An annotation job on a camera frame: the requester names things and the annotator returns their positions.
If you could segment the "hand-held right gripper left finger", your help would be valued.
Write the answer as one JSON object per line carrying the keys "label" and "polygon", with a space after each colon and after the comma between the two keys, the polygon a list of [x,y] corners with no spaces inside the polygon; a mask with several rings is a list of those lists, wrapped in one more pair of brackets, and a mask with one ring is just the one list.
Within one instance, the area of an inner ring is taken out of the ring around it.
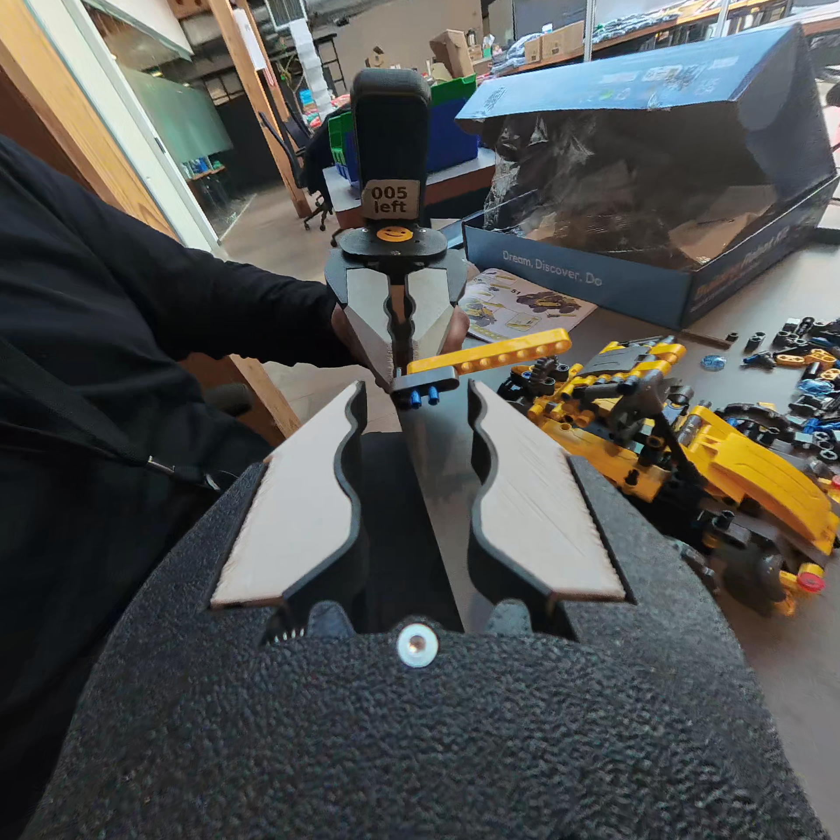
{"label": "hand-held right gripper left finger", "polygon": [[370,561],[364,536],[363,381],[354,381],[266,457],[220,570],[211,609],[321,601],[350,607]]}

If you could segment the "green plastic bin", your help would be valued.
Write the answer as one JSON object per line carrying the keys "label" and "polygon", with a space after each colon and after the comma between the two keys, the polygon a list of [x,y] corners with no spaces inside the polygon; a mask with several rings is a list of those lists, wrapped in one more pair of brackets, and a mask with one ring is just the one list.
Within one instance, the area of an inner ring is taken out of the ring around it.
{"label": "green plastic bin", "polygon": [[357,168],[358,156],[355,150],[354,122],[351,110],[337,110],[327,122],[329,146],[333,162],[345,169]]}

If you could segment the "person's left hand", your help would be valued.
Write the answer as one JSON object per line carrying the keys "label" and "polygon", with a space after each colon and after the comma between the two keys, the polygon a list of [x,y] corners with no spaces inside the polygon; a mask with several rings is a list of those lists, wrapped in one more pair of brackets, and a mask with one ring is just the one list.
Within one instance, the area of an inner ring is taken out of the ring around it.
{"label": "person's left hand", "polygon": [[[336,304],[331,316],[332,329],[339,340],[350,351],[355,361],[372,371],[373,368],[369,364],[367,355],[362,348],[361,342],[352,331],[349,320],[346,318],[344,310],[339,304]],[[448,325],[448,332],[443,342],[441,349],[437,354],[448,354],[460,351],[463,347],[464,341],[467,338],[469,330],[469,318],[461,310],[460,307],[455,308],[453,316]]]}

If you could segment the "instruction booklet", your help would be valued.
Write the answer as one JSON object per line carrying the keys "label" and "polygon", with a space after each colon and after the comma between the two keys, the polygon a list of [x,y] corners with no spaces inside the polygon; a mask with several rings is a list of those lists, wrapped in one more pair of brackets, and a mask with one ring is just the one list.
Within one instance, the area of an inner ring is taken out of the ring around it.
{"label": "instruction booklet", "polygon": [[540,287],[502,269],[485,269],[468,280],[459,301],[468,334],[487,343],[552,329],[570,332],[596,305]]}

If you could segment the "black office chair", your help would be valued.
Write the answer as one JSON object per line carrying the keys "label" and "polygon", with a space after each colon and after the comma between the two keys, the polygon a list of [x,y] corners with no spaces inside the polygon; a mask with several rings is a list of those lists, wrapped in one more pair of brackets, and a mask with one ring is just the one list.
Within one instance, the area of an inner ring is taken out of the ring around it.
{"label": "black office chair", "polygon": [[287,130],[286,124],[280,124],[280,131],[277,131],[270,124],[270,120],[263,113],[259,112],[259,121],[276,141],[286,155],[292,179],[296,188],[307,192],[316,198],[314,210],[302,219],[303,227],[310,229],[309,223],[316,216],[320,216],[319,229],[326,230],[327,216],[333,214],[333,200],[329,194],[329,188],[323,175],[323,170],[316,166],[312,155],[305,146],[302,150],[292,148],[292,138]]}

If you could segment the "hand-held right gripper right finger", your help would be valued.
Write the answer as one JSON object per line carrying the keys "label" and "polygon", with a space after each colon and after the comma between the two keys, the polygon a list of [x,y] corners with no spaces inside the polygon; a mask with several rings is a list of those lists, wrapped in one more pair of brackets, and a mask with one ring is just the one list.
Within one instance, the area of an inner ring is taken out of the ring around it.
{"label": "hand-held right gripper right finger", "polygon": [[624,602],[627,592],[595,525],[570,457],[487,384],[468,384],[469,576],[490,600],[507,580],[538,601]]}

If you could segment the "dark grey beam blue pins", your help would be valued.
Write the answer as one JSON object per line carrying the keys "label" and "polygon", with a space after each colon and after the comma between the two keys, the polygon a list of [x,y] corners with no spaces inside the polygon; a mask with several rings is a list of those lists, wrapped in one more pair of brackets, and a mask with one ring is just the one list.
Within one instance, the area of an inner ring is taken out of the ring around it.
{"label": "dark grey beam blue pins", "polygon": [[459,388],[454,366],[397,376],[392,384],[392,401],[399,411],[417,410],[424,401],[430,406],[440,403],[442,394]]}

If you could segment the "blue cardboard box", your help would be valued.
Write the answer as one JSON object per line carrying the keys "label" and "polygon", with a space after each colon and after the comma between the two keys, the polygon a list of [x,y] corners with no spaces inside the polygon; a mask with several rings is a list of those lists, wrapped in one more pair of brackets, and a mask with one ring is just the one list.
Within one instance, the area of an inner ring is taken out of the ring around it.
{"label": "blue cardboard box", "polygon": [[802,247],[838,181],[796,19],[485,81],[497,155],[467,257],[682,328]]}

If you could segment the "yellow toy vehicle model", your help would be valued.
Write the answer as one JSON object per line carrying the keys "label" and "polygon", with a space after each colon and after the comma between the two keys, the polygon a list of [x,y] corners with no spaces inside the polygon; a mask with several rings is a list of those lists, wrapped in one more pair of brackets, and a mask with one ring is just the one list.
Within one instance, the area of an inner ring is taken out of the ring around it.
{"label": "yellow toy vehicle model", "polygon": [[838,550],[838,474],[784,454],[790,425],[761,405],[715,411],[671,377],[686,349],[672,336],[610,342],[584,364],[544,344],[504,353],[499,396],[582,457],[665,536],[688,547],[711,591],[763,616],[792,616],[825,589]]}

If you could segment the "wooden pillar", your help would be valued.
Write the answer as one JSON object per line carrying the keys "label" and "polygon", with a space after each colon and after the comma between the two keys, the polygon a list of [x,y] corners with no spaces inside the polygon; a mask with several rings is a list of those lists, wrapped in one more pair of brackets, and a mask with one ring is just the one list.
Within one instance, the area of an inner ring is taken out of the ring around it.
{"label": "wooden pillar", "polygon": [[273,105],[282,104],[277,79],[270,69],[266,49],[259,37],[248,2],[208,1],[219,26],[227,52],[234,62],[238,79],[250,103],[289,198],[300,219],[310,214],[307,194],[295,183],[291,163],[272,131],[280,131],[281,121]]}

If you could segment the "long yellow beam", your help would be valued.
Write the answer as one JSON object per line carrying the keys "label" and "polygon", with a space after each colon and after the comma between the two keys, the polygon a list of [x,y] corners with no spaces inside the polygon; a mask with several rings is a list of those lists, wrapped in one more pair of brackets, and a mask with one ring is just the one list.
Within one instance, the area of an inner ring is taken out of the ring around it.
{"label": "long yellow beam", "polygon": [[571,337],[564,329],[552,329],[415,360],[407,366],[406,373],[414,375],[453,369],[461,376],[564,354],[571,346]]}

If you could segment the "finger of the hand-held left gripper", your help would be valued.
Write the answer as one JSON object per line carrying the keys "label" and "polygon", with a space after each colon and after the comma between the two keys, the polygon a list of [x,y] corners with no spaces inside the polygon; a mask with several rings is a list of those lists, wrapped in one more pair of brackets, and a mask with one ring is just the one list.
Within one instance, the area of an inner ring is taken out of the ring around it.
{"label": "finger of the hand-held left gripper", "polygon": [[381,388],[392,389],[395,364],[389,280],[370,268],[351,268],[346,279],[348,300],[344,313]]}
{"label": "finger of the hand-held left gripper", "polygon": [[402,375],[414,361],[442,353],[454,304],[446,270],[416,270],[394,285],[394,367]]}

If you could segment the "pile of small bricks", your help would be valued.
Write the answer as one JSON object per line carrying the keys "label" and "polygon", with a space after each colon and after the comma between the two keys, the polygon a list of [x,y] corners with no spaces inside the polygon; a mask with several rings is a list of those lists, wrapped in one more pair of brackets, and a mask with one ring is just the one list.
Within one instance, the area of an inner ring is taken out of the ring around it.
{"label": "pile of small bricks", "polygon": [[839,318],[789,318],[765,345],[764,332],[744,344],[743,369],[795,373],[789,401],[748,407],[758,441],[780,446],[796,458],[816,459],[838,470],[839,459]]}

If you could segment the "white desk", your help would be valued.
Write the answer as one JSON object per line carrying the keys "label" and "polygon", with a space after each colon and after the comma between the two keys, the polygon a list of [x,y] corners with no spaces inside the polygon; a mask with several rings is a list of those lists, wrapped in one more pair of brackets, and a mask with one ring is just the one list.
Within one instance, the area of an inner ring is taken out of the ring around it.
{"label": "white desk", "polygon": [[[429,175],[424,220],[455,220],[478,212],[488,195],[496,165],[496,153],[487,148],[479,148],[474,160]],[[344,229],[362,227],[358,190],[342,177],[337,166],[327,168],[322,173],[339,226]]]}

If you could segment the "blue plastic bin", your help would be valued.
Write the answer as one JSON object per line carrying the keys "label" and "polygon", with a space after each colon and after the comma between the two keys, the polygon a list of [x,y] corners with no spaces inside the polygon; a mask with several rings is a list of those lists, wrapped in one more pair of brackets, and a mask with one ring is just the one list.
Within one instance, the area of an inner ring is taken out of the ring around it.
{"label": "blue plastic bin", "polygon": [[456,122],[468,99],[451,98],[430,108],[427,173],[441,172],[477,158],[479,138],[462,130]]}

